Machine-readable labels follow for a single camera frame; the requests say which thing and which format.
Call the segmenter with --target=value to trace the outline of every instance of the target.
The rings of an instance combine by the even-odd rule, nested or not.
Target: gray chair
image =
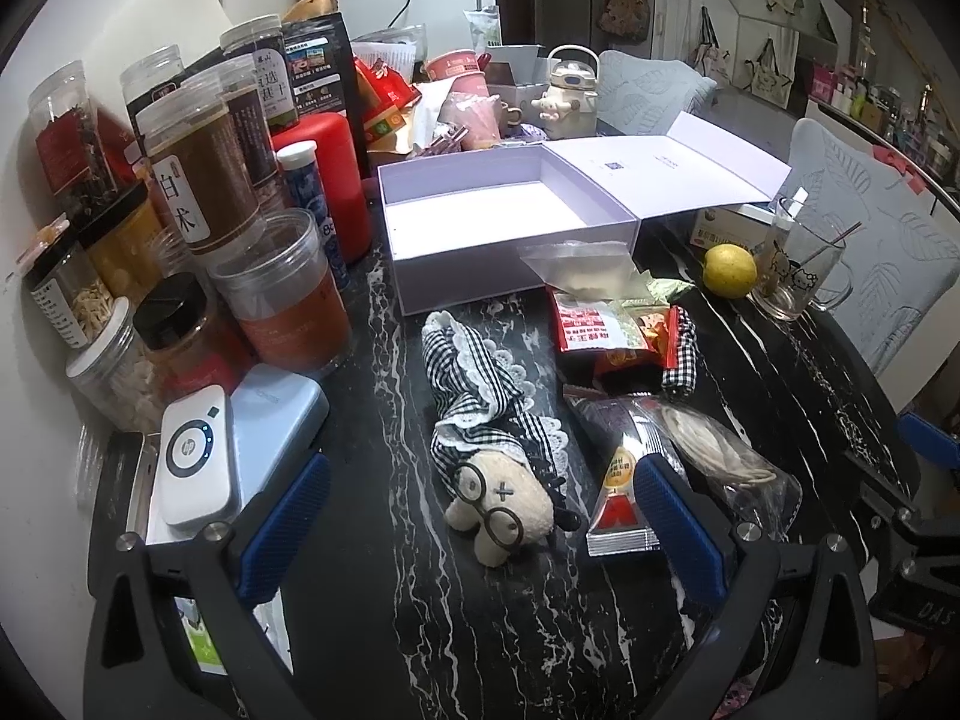
[[[863,223],[843,255],[853,272],[853,294],[832,314],[880,375],[957,281],[960,248],[930,218],[929,193],[921,199],[907,186],[908,177],[837,140],[813,119],[794,127],[789,163],[793,170],[781,191],[809,192],[798,218],[814,232],[829,235],[826,221],[841,230]],[[845,284],[838,271],[824,293]]]
[[[709,106],[716,81],[683,62],[600,55],[597,117],[624,135],[664,135],[680,111]]]

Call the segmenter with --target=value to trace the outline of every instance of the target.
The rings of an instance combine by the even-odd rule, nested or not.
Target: lemon
[[[757,264],[743,247],[722,244],[704,258],[704,286],[720,298],[745,298],[757,283]]]

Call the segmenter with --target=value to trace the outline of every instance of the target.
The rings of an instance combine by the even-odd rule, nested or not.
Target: light blue power bank
[[[255,365],[230,396],[238,503],[246,506],[283,459],[306,455],[330,404],[313,379]]]

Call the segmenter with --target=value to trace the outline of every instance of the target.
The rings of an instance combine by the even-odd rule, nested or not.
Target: metal screw
[[[223,541],[230,532],[230,526],[226,522],[211,522],[203,528],[203,537],[207,541]]]
[[[847,540],[837,533],[831,533],[827,536],[827,546],[829,546],[830,552],[843,552],[847,549]]]
[[[117,552],[130,552],[133,547],[136,547],[136,540],[138,538],[140,538],[140,536],[136,533],[123,533],[123,535],[117,536]]]
[[[756,541],[757,538],[760,538],[763,535],[763,531],[760,530],[760,525],[757,525],[752,522],[741,522],[736,526],[736,534],[743,539],[743,541]]]

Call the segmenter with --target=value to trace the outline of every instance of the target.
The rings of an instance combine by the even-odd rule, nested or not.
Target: red thermos
[[[370,212],[360,185],[353,136],[346,118],[336,113],[301,116],[296,124],[272,137],[274,151],[299,141],[316,141],[317,165],[344,261],[359,260],[371,243]]]

